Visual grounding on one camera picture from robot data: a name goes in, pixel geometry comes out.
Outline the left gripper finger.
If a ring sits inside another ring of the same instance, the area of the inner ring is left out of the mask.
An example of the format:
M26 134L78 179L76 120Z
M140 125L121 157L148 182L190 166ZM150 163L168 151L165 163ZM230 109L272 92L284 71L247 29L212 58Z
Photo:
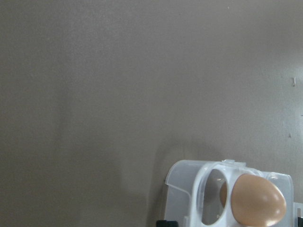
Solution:
M156 227L178 227L178 222L169 220L157 220Z

